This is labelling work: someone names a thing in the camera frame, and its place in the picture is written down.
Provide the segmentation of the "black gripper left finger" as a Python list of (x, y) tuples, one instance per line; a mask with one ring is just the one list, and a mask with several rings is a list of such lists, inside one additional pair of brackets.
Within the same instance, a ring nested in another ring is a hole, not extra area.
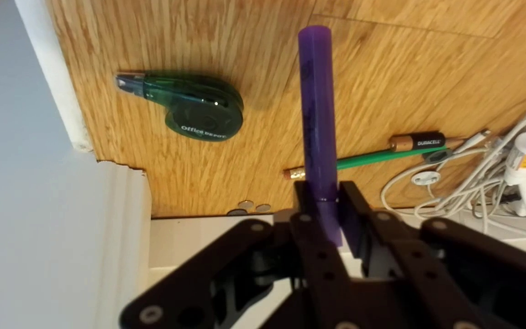
[(118, 329), (229, 329), (279, 279), (292, 290), (262, 329), (335, 329), (348, 319), (348, 275), (323, 231), (319, 202), (295, 182), (284, 222), (244, 218), (133, 297)]

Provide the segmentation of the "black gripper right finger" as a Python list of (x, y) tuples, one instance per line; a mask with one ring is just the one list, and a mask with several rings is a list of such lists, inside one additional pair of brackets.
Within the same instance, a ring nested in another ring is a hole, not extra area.
[(425, 326), (526, 329), (526, 250), (447, 217), (412, 228), (372, 209), (350, 180), (339, 184), (337, 209), (361, 273), (399, 282)]

